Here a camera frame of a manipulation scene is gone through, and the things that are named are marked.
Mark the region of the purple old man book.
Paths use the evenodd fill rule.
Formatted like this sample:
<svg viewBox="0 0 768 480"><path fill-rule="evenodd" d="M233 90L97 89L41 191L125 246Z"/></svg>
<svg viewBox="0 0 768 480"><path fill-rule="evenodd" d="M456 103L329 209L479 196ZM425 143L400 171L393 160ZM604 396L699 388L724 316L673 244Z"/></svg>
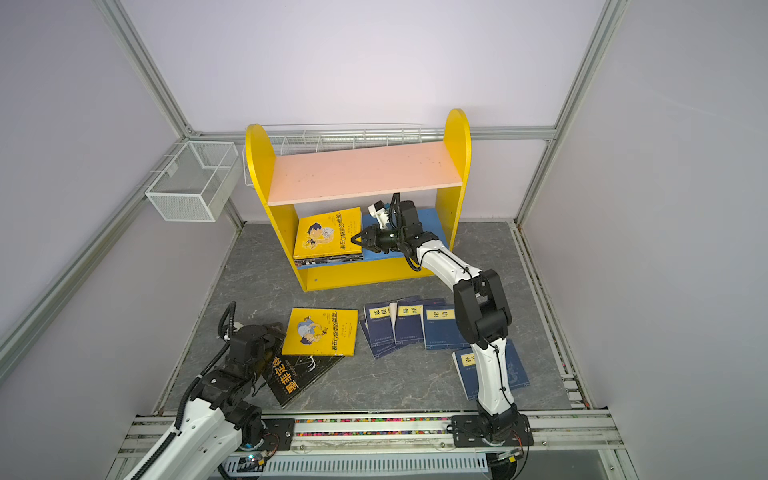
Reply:
<svg viewBox="0 0 768 480"><path fill-rule="evenodd" d="M352 254L352 255L338 255L338 256L295 259L294 264L298 269L302 269L302 268L313 268L313 267L325 266L325 265L335 265L335 264L348 263L348 262L359 262L363 260L364 260L364 256L362 254Z"/></svg>

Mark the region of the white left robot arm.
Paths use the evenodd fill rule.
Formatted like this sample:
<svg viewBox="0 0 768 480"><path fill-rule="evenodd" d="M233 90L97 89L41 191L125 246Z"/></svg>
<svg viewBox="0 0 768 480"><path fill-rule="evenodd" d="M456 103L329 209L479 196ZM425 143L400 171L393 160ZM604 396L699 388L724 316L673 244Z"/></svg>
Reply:
<svg viewBox="0 0 768 480"><path fill-rule="evenodd" d="M246 400L272 365L284 332L276 324L232 327L224 345L185 389L172 425L128 479L227 479L225 463L237 451L263 465L281 449L262 409Z"/></svg>

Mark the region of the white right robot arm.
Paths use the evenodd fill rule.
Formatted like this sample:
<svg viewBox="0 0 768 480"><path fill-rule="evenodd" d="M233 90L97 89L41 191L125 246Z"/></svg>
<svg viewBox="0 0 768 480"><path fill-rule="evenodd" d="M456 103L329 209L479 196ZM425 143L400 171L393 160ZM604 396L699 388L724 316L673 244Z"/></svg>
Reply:
<svg viewBox="0 0 768 480"><path fill-rule="evenodd" d="M423 228L418 209L395 193L389 203L368 207L374 224L351 242L374 253L399 252L413 271L433 273L453 292L455 320L476 360L478 411L503 427L518 417L510 391L506 348L511 313L497 272L461 260L433 232Z"/></svg>

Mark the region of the black book yellow title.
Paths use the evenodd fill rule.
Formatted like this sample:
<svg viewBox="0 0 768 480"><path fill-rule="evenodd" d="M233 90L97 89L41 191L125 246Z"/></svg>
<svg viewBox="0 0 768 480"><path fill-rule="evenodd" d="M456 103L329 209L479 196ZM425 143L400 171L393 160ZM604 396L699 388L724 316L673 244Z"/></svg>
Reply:
<svg viewBox="0 0 768 480"><path fill-rule="evenodd" d="M285 333L281 327L268 324L267 332L275 337L275 344L262 374L263 385L271 391L281 408L286 407L342 360L342 357L284 355L282 343Z"/></svg>

